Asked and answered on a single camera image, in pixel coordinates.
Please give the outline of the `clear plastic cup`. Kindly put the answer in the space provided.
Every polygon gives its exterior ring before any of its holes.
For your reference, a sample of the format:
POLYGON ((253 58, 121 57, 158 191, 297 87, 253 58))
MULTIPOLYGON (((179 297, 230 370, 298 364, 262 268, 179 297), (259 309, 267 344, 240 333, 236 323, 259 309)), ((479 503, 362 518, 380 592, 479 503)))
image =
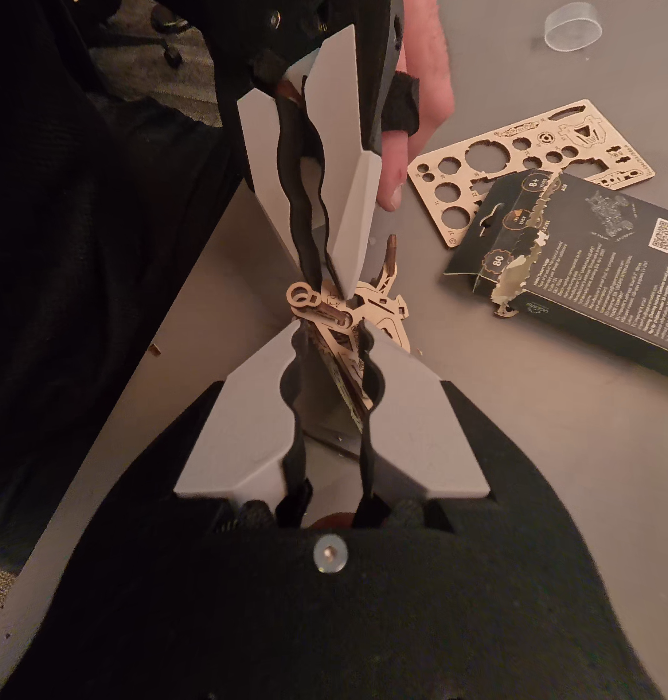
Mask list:
POLYGON ((570 53, 586 48, 602 36, 602 25, 594 5, 573 1, 551 12, 544 21, 544 42, 548 48, 570 53))

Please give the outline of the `black chair base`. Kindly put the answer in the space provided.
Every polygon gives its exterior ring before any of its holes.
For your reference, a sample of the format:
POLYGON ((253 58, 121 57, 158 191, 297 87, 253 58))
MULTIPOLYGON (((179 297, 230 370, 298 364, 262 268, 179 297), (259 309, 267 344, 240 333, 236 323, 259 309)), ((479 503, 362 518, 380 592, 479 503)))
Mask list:
POLYGON ((183 58, 178 48, 167 43, 167 36, 178 36, 192 29, 192 25, 184 18, 162 4, 155 4, 150 13, 150 22, 158 35, 158 43, 164 49, 164 59, 172 69, 178 69, 183 58))

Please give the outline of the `person's left hand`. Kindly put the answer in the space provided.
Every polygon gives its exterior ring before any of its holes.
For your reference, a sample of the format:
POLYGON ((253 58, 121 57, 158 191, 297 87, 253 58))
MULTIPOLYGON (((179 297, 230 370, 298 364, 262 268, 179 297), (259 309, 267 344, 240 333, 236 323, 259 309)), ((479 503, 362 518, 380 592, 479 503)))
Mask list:
POLYGON ((382 133, 382 172, 376 202, 395 211, 402 200, 409 162, 424 149, 438 128, 450 118, 454 97, 449 52, 436 1, 404 1, 405 30, 398 70, 418 78, 419 127, 382 133))

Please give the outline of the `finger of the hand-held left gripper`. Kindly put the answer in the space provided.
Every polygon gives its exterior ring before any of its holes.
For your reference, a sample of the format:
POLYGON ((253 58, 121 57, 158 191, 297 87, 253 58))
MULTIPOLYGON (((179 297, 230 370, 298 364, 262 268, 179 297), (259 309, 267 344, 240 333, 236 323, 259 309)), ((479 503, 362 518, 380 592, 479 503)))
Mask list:
POLYGON ((295 89, 277 89, 274 97, 253 89, 237 103, 255 196, 313 286, 313 207, 301 168, 303 98, 295 89))
POLYGON ((342 295, 352 297, 363 268, 381 174, 380 156, 362 144, 352 24, 322 44, 304 82, 304 99, 323 147, 326 251, 342 295))

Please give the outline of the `punched wooden parts sheet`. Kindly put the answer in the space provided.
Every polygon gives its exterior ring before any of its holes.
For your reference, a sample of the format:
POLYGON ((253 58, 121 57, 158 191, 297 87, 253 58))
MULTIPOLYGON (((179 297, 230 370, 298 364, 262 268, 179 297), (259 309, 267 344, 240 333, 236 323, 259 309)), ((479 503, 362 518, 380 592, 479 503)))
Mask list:
POLYGON ((422 154, 408 175, 448 249, 462 241, 496 180, 528 170, 584 168, 610 190, 648 181, 654 169, 591 101, 579 100, 422 154))

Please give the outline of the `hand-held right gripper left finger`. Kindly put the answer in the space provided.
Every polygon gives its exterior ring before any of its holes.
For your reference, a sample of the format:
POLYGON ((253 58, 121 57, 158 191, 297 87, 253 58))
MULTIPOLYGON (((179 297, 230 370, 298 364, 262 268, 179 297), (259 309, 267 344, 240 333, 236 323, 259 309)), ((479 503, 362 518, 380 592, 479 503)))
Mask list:
POLYGON ((184 498, 281 502, 306 480, 294 401, 301 390, 306 325, 294 320, 231 372, 174 492, 184 498))

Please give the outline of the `black model kit box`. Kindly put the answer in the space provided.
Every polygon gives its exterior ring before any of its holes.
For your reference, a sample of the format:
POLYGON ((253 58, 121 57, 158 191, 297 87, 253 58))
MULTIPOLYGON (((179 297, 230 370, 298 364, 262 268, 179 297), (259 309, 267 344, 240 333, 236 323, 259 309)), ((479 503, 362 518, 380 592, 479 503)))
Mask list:
POLYGON ((570 174, 508 174, 445 275, 668 377, 668 210, 570 174))

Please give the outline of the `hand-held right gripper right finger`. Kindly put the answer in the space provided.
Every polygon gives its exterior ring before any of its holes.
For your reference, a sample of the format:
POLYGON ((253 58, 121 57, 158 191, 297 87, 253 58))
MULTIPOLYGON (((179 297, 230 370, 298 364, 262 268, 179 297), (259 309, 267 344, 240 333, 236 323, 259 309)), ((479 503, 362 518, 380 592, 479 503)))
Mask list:
POLYGON ((484 498, 487 483, 442 380, 371 323, 361 323, 364 418, 360 472, 365 497, 484 498))

